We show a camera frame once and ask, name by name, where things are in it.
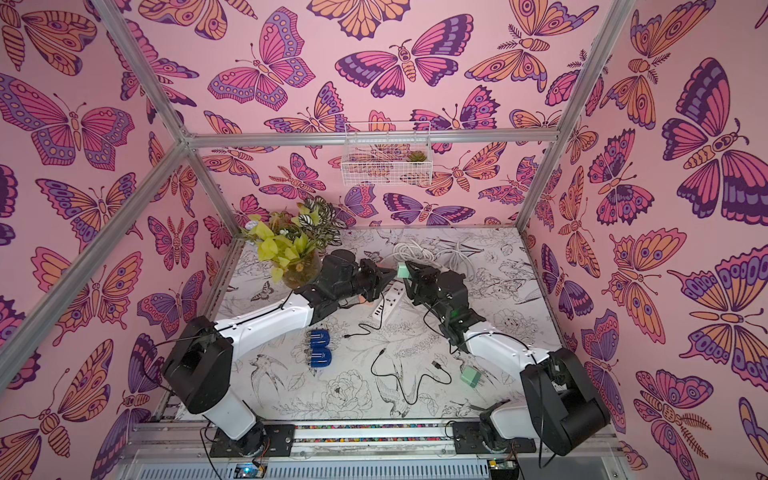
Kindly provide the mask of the white power strip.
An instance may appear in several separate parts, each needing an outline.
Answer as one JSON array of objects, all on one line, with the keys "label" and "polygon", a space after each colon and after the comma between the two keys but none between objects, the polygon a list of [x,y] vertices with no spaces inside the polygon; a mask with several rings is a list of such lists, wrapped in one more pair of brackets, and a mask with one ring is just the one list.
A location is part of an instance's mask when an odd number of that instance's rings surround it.
[{"label": "white power strip", "polygon": [[375,330],[379,330],[389,316],[395,312],[405,294],[406,289],[403,282],[393,282],[387,287],[382,293],[381,300],[371,314],[371,320],[373,321]]}]

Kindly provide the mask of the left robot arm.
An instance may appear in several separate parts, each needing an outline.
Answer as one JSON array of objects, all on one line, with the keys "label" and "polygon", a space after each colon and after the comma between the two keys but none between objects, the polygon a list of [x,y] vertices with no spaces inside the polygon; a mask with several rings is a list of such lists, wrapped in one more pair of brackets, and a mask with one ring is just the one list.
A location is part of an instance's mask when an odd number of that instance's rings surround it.
[{"label": "left robot arm", "polygon": [[230,319],[191,320],[161,368],[161,377],[186,410],[210,421],[241,456],[265,449],[262,419],[231,387],[235,361],[294,330],[315,325],[341,307],[380,298],[397,271],[337,249],[308,284],[272,305]]}]

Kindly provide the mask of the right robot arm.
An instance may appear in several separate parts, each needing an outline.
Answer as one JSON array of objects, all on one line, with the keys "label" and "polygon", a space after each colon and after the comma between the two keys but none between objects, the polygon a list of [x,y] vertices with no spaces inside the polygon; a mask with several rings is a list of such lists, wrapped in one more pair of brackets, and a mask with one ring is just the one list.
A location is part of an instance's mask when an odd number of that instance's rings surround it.
[{"label": "right robot arm", "polygon": [[524,407],[501,401],[480,414],[479,434],[489,450],[537,439],[565,456],[611,423],[612,414],[572,351],[535,348],[495,328],[470,307],[463,274],[413,261],[404,266],[408,298],[439,320],[451,346],[520,379]]}]

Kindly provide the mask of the potted green plant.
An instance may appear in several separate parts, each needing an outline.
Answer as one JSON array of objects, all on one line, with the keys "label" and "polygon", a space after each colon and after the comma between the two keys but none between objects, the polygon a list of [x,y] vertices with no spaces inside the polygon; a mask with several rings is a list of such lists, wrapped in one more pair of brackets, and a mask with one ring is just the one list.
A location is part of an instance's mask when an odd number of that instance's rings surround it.
[{"label": "potted green plant", "polygon": [[334,206],[311,196],[294,212],[273,212],[265,220],[250,216],[240,233],[271,265],[272,280],[295,290],[319,275],[327,249],[341,244],[341,228]]}]

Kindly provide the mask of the blue clip bottom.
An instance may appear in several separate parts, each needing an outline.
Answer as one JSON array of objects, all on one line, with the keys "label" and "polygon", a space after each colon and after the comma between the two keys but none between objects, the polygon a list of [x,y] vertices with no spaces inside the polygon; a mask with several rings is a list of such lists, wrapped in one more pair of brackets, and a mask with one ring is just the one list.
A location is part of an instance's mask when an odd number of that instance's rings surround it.
[{"label": "blue clip bottom", "polygon": [[326,368],[332,362],[332,352],[326,347],[313,348],[308,351],[307,359],[313,369]]}]

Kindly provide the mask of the small succulent in basket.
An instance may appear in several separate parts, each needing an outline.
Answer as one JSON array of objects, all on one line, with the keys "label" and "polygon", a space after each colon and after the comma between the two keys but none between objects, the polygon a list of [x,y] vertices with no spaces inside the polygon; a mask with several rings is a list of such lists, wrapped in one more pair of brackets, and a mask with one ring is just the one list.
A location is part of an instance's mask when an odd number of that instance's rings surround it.
[{"label": "small succulent in basket", "polygon": [[408,154],[408,161],[411,163],[422,163],[428,160],[424,151],[412,151]]}]

